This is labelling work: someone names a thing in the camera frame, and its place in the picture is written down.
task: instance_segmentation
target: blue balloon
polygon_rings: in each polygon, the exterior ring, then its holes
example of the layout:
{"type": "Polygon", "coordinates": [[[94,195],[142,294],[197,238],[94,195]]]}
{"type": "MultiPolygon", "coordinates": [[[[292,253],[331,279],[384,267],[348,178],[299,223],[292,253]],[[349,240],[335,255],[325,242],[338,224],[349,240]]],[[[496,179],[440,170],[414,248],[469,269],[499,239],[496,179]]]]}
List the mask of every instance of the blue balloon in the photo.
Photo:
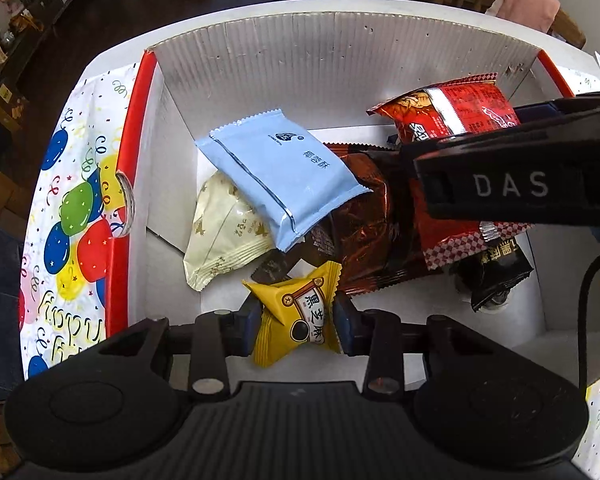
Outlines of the blue balloon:
{"type": "Polygon", "coordinates": [[[49,141],[49,146],[46,148],[45,158],[42,161],[42,170],[51,168],[60,158],[62,152],[66,148],[66,143],[69,140],[69,134],[64,128],[56,131],[49,141]]]}
{"type": "Polygon", "coordinates": [[[96,171],[91,173],[90,177],[87,179],[87,182],[91,185],[91,190],[93,191],[93,206],[91,206],[91,214],[87,220],[88,223],[99,218],[104,210],[104,203],[102,202],[102,190],[100,189],[100,168],[96,168],[96,171]]]}
{"type": "Polygon", "coordinates": [[[100,298],[100,303],[102,304],[102,306],[105,306],[104,304],[104,280],[106,280],[106,278],[100,278],[97,282],[96,282],[96,292],[98,293],[98,298],[100,298]]]}
{"type": "Polygon", "coordinates": [[[45,243],[45,267],[50,274],[57,274],[69,259],[69,237],[58,222],[49,231],[45,243]]]}
{"type": "Polygon", "coordinates": [[[34,375],[41,374],[45,370],[48,369],[48,366],[45,363],[45,360],[39,355],[34,355],[29,360],[29,379],[34,375]]]}

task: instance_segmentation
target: black cable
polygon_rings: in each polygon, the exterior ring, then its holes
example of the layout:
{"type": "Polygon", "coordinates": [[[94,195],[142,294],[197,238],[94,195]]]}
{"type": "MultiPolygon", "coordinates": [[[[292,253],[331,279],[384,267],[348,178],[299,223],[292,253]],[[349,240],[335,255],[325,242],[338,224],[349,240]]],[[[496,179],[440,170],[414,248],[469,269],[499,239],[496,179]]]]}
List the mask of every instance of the black cable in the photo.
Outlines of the black cable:
{"type": "Polygon", "coordinates": [[[583,397],[587,393],[587,301],[591,283],[599,270],[600,255],[584,273],[578,298],[578,386],[583,397]]]}

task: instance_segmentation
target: blue snack package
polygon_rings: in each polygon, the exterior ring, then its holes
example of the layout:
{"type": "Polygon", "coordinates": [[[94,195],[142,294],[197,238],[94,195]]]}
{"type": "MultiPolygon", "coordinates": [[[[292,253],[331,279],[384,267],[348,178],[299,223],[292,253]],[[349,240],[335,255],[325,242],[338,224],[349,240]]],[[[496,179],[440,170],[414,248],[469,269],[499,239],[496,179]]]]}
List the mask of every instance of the blue snack package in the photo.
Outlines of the blue snack package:
{"type": "Polygon", "coordinates": [[[371,191],[281,110],[216,128],[196,146],[267,221],[281,251],[333,209],[371,191]]]}

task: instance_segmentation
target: cream snack package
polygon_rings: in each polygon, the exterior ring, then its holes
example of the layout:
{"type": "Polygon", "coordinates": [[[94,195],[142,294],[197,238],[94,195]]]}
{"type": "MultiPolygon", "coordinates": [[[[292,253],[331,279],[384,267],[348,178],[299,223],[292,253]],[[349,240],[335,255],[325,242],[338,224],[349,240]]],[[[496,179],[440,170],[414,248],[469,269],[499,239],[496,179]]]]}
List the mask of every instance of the cream snack package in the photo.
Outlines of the cream snack package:
{"type": "Polygon", "coordinates": [[[200,291],[274,247],[269,227],[234,183],[216,171],[200,189],[184,255],[187,283],[200,291]]]}

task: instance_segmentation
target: red balloon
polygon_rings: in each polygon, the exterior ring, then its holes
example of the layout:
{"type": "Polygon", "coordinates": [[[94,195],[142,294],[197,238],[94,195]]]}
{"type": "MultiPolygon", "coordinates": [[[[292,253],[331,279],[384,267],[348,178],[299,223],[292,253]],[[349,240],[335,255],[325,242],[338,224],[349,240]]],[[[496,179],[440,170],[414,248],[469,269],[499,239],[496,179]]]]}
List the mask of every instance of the red balloon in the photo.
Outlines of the red balloon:
{"type": "Polygon", "coordinates": [[[116,209],[116,213],[118,213],[118,218],[120,218],[120,221],[122,223],[126,222],[126,207],[116,209]]]}
{"type": "Polygon", "coordinates": [[[18,330],[22,330],[23,325],[24,325],[24,294],[22,293],[22,289],[20,289],[20,293],[18,295],[18,330]]]}
{"type": "Polygon", "coordinates": [[[97,282],[107,273],[109,243],[112,237],[109,223],[101,218],[82,235],[78,242],[78,265],[88,282],[97,282]]]}

